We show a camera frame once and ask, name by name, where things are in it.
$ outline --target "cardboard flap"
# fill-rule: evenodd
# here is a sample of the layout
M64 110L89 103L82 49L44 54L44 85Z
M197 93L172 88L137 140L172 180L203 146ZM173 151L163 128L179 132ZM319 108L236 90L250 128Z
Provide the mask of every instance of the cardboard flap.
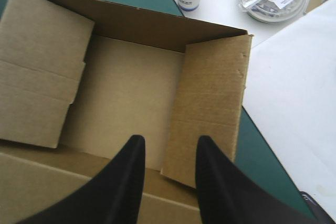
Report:
M66 197L100 172L109 159L57 149L0 142L0 216L16 223ZM138 223L201 222L195 190L146 169Z
M0 60L80 80L93 24L46 0L8 0Z
M211 136L234 160L251 36L187 45L162 174L195 186L198 138Z
M0 84L0 137L55 148L69 103Z
M96 22L94 34L184 52L185 45L247 34L245 30L104 0L49 0Z
M0 83L72 103L79 81L0 60Z

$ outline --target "white paper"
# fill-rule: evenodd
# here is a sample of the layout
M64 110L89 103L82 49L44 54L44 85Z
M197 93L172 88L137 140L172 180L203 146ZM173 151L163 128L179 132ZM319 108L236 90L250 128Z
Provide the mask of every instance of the white paper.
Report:
M336 220L336 0L251 51L244 107L299 190Z
M196 10L192 12L183 11L183 14L188 18L245 29L250 34L255 35L252 46L263 42L296 19L293 18L280 24L265 24L243 13L238 4L239 0L201 0Z

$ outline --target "white table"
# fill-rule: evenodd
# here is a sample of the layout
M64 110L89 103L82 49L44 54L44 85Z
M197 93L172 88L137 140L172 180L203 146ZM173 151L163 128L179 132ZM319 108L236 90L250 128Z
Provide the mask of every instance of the white table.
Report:
M249 34L255 35L252 40L252 46L263 42L299 18L296 17L280 24L264 24L243 13L239 9L238 3L239 0L201 0L196 10L182 12L188 18L245 29Z

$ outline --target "stain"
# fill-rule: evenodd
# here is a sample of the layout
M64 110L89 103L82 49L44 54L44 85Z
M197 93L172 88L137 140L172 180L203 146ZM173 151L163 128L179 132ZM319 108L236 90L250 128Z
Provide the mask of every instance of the stain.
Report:
M239 77L241 77L241 78L244 77L244 74L239 69L237 69L236 72L239 75Z
M336 190L331 188L325 188L321 185L317 185L316 190L323 196L336 197Z

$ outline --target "cardboard box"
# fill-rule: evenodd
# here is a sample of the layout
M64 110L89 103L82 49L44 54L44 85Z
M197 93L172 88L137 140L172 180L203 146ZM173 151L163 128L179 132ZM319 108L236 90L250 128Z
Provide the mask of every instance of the cardboard box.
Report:
M93 21L46 0L8 0L0 22L0 138L55 148Z
M195 191L159 171L163 167L163 175L194 186L196 143L202 134L212 136L234 159L251 36L103 0L48 1L93 20L93 36L62 146L48 150L0 142L6 164L0 167L5 195L0 205L6 206L0 216L11 223L51 205L96 174L132 134L142 134L147 169L139 223L201 223ZM43 87L34 86L56 93ZM1 98L16 89L4 87ZM30 105L40 111L38 104ZM25 121L20 108L11 109ZM55 114L62 109L62 104L55 106ZM13 129L10 123L7 129ZM14 196L15 190L22 194Z

